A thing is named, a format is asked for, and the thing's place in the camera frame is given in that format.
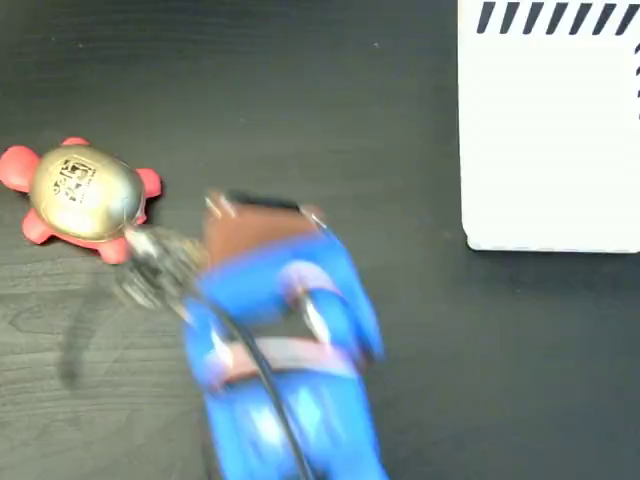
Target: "wood grain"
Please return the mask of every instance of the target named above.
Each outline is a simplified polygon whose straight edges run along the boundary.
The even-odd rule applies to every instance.
[[[465,248],[455,19],[447,0],[6,0],[0,143],[81,135],[153,167],[152,220],[190,235],[213,186],[322,206],[385,334],[368,383],[392,478],[635,480],[638,261]],[[0,478],[204,478],[177,321],[120,306],[90,253],[29,245],[24,197],[0,205]]]

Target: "black stripe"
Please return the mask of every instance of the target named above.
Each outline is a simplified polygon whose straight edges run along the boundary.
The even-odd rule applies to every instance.
[[[484,33],[487,31],[489,20],[491,20],[491,15],[493,14],[493,10],[495,8],[496,2],[484,2],[482,4],[482,11],[480,12],[480,20],[478,21],[477,33]]]
[[[596,22],[596,26],[593,27],[593,34],[600,35],[604,27],[607,25],[607,22],[611,18],[611,14],[616,9],[615,3],[605,3],[604,7],[602,7],[602,12],[600,12],[600,18]]]
[[[629,25],[631,25],[631,22],[635,18],[636,13],[638,13],[638,9],[640,9],[640,5],[638,5],[637,3],[632,3],[627,7],[627,11],[624,12],[624,16],[622,17],[622,20],[620,20],[620,25],[616,30],[616,35],[622,35],[627,31],[627,28],[629,28]]]
[[[533,30],[533,27],[536,26],[536,22],[538,21],[538,17],[540,16],[540,12],[542,11],[542,7],[544,6],[544,2],[533,2],[531,4],[531,8],[529,9],[529,15],[527,16],[527,21],[524,24],[524,30],[522,33],[525,35],[529,35]]]
[[[547,35],[553,35],[560,24],[560,20],[562,20],[562,16],[564,12],[567,11],[567,6],[569,4],[566,2],[558,2],[556,3],[556,8],[553,9],[553,14],[551,15],[551,19],[549,20],[549,26],[547,27]]]
[[[593,7],[593,3],[581,3],[578,11],[576,12],[576,18],[573,19],[573,24],[571,24],[571,30],[569,30],[569,35],[575,35],[580,31],[580,27],[584,23],[587,15],[591,11],[591,7]]]
[[[511,28],[511,24],[513,23],[513,19],[516,17],[519,7],[520,2],[507,3],[507,9],[505,10],[504,17],[502,18],[502,25],[500,25],[500,33],[502,35],[509,33],[509,29]]]

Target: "turtle toy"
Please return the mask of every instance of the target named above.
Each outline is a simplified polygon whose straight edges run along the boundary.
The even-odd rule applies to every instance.
[[[133,169],[79,137],[42,157],[22,145],[10,147],[0,156],[0,182],[29,195],[22,221],[28,240],[40,245],[57,237],[96,250],[109,264],[128,259],[125,226],[144,223],[147,198],[162,193],[154,170]]]

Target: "wire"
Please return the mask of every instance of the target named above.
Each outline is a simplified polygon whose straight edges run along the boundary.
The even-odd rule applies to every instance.
[[[256,364],[258,368],[258,374],[260,376],[260,380],[264,385],[267,394],[273,404],[273,407],[276,410],[276,415],[278,416],[278,420],[282,425],[282,428],[285,432],[285,436],[287,437],[287,441],[295,458],[298,472],[301,476],[301,480],[315,480],[313,471],[309,466],[309,462],[307,461],[302,448],[300,447],[300,443],[296,438],[293,428],[291,426],[291,422],[289,421],[289,417],[287,416],[287,412],[285,409],[284,401],[278,391],[278,388],[275,385],[274,374],[269,361],[265,358],[264,354],[260,351],[260,348],[256,344],[251,333],[244,328],[242,325],[236,323],[232,320],[231,316],[222,310],[220,307],[215,305],[210,300],[206,299],[202,293],[193,289],[191,292],[196,300],[202,302],[209,310],[211,310],[222,322],[225,326],[231,331],[231,334],[235,336],[242,345],[247,349],[251,359]]]
[[[260,380],[269,395],[278,420],[295,458],[300,480],[315,480],[313,471],[307,461],[300,443],[296,438],[285,403],[278,391],[274,373],[268,360],[260,351],[251,333],[241,324],[233,320],[232,315],[222,307],[206,298],[194,283],[197,265],[191,256],[188,240],[178,234],[166,230],[136,228],[129,232],[132,245],[131,260],[125,264],[118,279],[118,290],[125,293],[136,303],[147,308],[163,305],[174,307],[185,297],[192,296],[217,315],[240,343],[246,348],[255,363]],[[136,248],[136,243],[144,245],[144,251]]]

